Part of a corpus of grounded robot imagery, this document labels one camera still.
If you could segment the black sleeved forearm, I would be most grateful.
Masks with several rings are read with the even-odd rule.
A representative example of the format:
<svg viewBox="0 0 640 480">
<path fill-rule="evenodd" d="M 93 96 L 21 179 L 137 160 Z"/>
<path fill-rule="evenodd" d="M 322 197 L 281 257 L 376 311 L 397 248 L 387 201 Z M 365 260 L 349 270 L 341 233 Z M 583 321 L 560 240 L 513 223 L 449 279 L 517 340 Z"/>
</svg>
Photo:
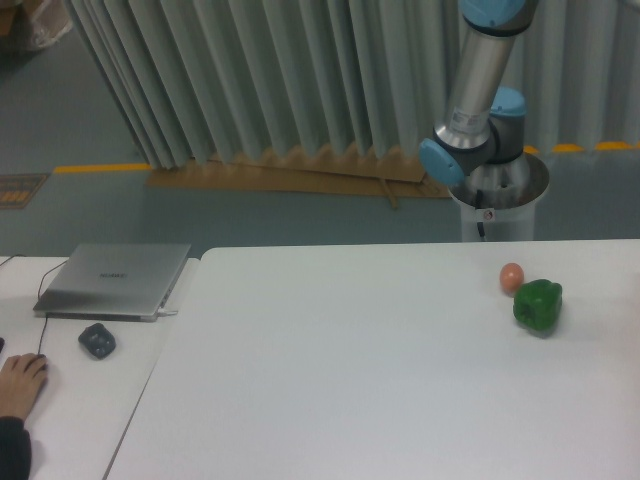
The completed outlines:
<svg viewBox="0 0 640 480">
<path fill-rule="evenodd" d="M 27 480 L 32 460 L 31 439 L 24 421 L 1 418 L 1 478 Z"/>
</svg>

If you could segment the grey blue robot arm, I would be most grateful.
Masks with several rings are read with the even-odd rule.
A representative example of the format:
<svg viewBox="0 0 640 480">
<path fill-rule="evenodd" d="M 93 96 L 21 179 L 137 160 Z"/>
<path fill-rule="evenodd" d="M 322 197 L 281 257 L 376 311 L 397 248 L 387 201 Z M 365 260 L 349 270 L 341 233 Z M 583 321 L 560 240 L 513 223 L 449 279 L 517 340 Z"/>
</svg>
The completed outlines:
<svg viewBox="0 0 640 480">
<path fill-rule="evenodd" d="M 536 1 L 460 1 L 469 30 L 445 113 L 434 123 L 433 137 L 419 146 L 419 160 L 436 181 L 452 186 L 476 168 L 520 152 L 503 146 L 499 119 L 521 124 L 526 114 L 521 94 L 508 96 L 504 112 L 493 109 L 516 37 L 531 25 Z"/>
</svg>

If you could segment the person's bare hand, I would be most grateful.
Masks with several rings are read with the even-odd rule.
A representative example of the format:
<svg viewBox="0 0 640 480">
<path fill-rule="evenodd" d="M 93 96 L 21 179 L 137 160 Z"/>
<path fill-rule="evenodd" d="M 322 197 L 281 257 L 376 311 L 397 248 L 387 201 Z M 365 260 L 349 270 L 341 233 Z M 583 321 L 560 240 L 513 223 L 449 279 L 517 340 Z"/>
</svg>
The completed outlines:
<svg viewBox="0 0 640 480">
<path fill-rule="evenodd" d="M 48 378 L 48 368 L 34 375 L 30 365 L 39 354 L 9 357 L 1 368 L 1 417 L 25 421 Z"/>
</svg>

